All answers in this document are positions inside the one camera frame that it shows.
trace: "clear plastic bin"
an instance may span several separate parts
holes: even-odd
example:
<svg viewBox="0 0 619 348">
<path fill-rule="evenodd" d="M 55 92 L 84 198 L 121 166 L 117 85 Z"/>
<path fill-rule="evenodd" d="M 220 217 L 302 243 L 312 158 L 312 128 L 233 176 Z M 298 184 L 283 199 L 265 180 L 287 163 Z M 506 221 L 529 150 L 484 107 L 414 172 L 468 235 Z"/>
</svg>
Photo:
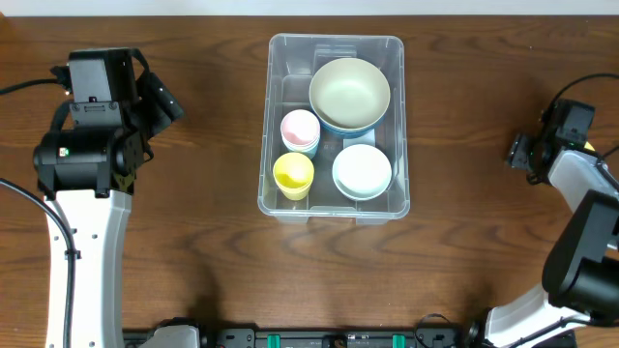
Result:
<svg viewBox="0 0 619 348">
<path fill-rule="evenodd" d="M 372 63 L 389 81 L 391 101 L 384 120 L 374 130 L 374 145 L 387 155 L 393 169 L 392 181 L 380 196 L 369 201 L 346 198 L 336 188 L 331 173 L 344 139 L 323 128 L 318 153 L 312 160 L 314 180 L 309 195 L 300 201 L 288 200 L 273 178 L 273 164 L 287 152 L 281 142 L 281 119 L 295 109 L 311 110 L 311 78 L 323 65 L 342 57 Z M 282 222 L 293 223 L 306 223 L 311 217 L 355 218 L 358 224 L 381 224 L 403 218 L 410 209 L 410 192 L 402 41 L 390 36 L 277 34 L 269 43 L 267 74 L 258 186 L 260 210 Z"/>
</svg>

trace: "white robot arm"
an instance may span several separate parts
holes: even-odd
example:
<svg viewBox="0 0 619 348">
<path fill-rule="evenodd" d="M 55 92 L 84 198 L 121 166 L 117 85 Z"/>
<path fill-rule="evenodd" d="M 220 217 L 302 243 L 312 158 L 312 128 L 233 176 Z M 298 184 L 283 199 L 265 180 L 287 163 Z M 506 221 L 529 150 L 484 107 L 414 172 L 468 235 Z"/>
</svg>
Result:
<svg viewBox="0 0 619 348">
<path fill-rule="evenodd" d="M 138 80 L 132 58 L 144 67 Z M 67 67 L 52 71 L 74 100 L 56 111 L 34 163 L 45 204 L 62 219 L 63 230 L 71 230 L 76 256 L 70 272 L 72 256 L 63 233 L 48 216 L 51 276 L 45 346 L 122 348 L 121 265 L 136 170 L 144 155 L 153 157 L 148 140 L 184 111 L 137 49 L 75 51 Z M 74 128 L 62 130 L 69 111 Z M 154 340 L 184 337 L 188 345 L 175 346 L 193 348 L 195 332 L 179 326 Z"/>
<path fill-rule="evenodd" d="M 508 158 L 512 167 L 528 171 L 530 184 L 557 188 L 574 215 L 546 260 L 543 283 L 491 309 L 471 327 L 471 346 L 530 348 L 573 328 L 610 326 L 619 317 L 619 263 L 604 256 L 607 247 L 617 246 L 619 185 L 587 143 L 594 108 L 559 100 L 585 79 L 553 99 L 541 135 L 519 134 Z"/>
</svg>

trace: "black cable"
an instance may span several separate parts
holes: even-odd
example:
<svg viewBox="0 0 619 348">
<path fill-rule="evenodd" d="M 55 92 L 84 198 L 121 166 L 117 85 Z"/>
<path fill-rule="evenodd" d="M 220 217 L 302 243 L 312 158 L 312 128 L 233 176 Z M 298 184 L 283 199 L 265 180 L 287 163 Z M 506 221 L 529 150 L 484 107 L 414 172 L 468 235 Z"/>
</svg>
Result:
<svg viewBox="0 0 619 348">
<path fill-rule="evenodd" d="M 596 167 L 596 169 L 598 169 L 598 172 L 606 179 L 606 181 L 612 187 L 614 187 L 616 190 L 619 191 L 619 182 L 617 182 L 617 180 L 612 176 L 612 174 L 610 174 L 610 172 L 608 172 L 608 164 L 606 164 L 602 160 L 602 158 L 599 158 L 596 161 L 595 167 Z"/>
<path fill-rule="evenodd" d="M 596 328 L 616 328 L 619 326 L 619 323 L 616 322 L 612 322 L 612 323 L 602 323 L 602 322 L 595 322 L 595 321 L 586 321 L 586 320 L 580 320 L 580 319 L 564 319 L 561 318 L 561 320 L 559 320 L 558 322 L 536 332 L 536 333 L 532 333 L 528 336 L 526 336 L 525 338 L 521 338 L 519 339 L 516 343 L 512 344 L 509 348 L 516 348 L 518 346 L 521 346 L 522 344 L 532 341 L 534 339 L 537 339 L 545 334 L 551 333 L 559 328 L 565 328 L 566 325 L 568 324 L 580 324 L 580 325 L 586 325 L 586 326 L 590 326 L 590 327 L 596 327 Z"/>
<path fill-rule="evenodd" d="M 130 50 L 130 55 L 133 58 L 135 58 L 135 60 L 137 60 L 139 62 L 139 64 L 141 64 L 142 67 L 144 68 L 144 72 L 142 72 L 141 76 L 148 75 L 148 74 L 151 73 L 151 68 L 148 66 L 148 62 L 146 61 L 146 58 L 144 58 L 144 55 L 142 54 L 142 52 L 139 49 L 132 48 Z"/>
<path fill-rule="evenodd" d="M 607 153 L 602 155 L 602 160 L 606 160 L 608 157 L 610 157 L 610 155 L 614 154 L 615 151 L 619 150 L 619 145 L 613 147 L 612 149 L 610 149 L 610 151 L 608 151 Z"/>
<path fill-rule="evenodd" d="M 582 82 L 582 81 L 586 81 L 592 78 L 599 78 L 599 77 L 610 77 L 610 78 L 617 78 L 619 79 L 619 74 L 617 73 L 612 73 L 612 72 L 599 72 L 599 73 L 592 73 L 592 74 L 588 74 L 585 75 L 581 78 L 578 78 L 570 83 L 568 83 L 568 85 L 566 85 L 565 87 L 563 87 L 559 93 L 557 93 L 554 98 L 552 98 L 552 101 L 550 101 L 550 105 L 548 106 L 548 109 L 545 111 L 545 115 L 548 115 L 550 113 L 550 110 L 552 110 L 554 108 L 554 104 L 559 100 L 559 98 L 561 98 L 561 96 L 570 88 L 572 88 L 573 86 L 575 86 L 576 84 Z"/>
<path fill-rule="evenodd" d="M 43 78 L 43 79 L 38 79 L 38 80 L 26 81 L 26 82 L 16 84 L 15 86 L 9 86 L 7 88 L 0 89 L 0 96 L 9 94 L 11 92 L 20 90 L 22 88 L 36 86 L 39 84 L 47 84 L 47 83 L 60 84 L 60 82 L 58 82 L 56 78 Z"/>
<path fill-rule="evenodd" d="M 60 106 L 54 112 L 54 117 L 51 119 L 51 125 L 49 126 L 49 131 L 60 131 L 67 120 L 67 116 L 69 116 L 69 107 L 71 103 L 74 101 L 63 101 Z"/>
<path fill-rule="evenodd" d="M 74 238 L 71 234 L 69 227 L 63 222 L 58 215 L 51 210 L 39 197 L 27 191 L 25 188 L 21 188 L 12 182 L 0 178 L 0 185 L 11 189 L 19 193 L 24 198 L 28 199 L 44 212 L 56 223 L 60 233 L 65 239 L 67 245 L 67 251 L 65 251 L 67 258 L 67 297 L 65 300 L 65 323 L 63 330 L 64 348 L 71 348 L 71 325 L 74 312 L 74 285 L 75 285 L 75 258 L 77 257 L 77 250 L 75 250 Z"/>
<path fill-rule="evenodd" d="M 417 339 L 417 341 L 419 342 L 419 344 L 422 345 L 422 347 L 424 348 L 430 348 L 428 347 L 425 343 L 424 343 L 424 339 L 422 337 L 417 336 L 417 330 L 419 330 L 419 325 L 424 323 L 427 319 L 429 318 L 441 318 L 443 320 L 445 320 L 448 324 L 452 324 L 451 321 L 449 321 L 449 319 L 447 319 L 443 314 L 439 314 L 439 313 L 431 313 L 428 314 L 426 316 L 424 316 L 418 323 L 417 325 L 415 325 L 415 330 L 413 331 L 413 334 L 415 335 L 415 339 Z"/>
</svg>

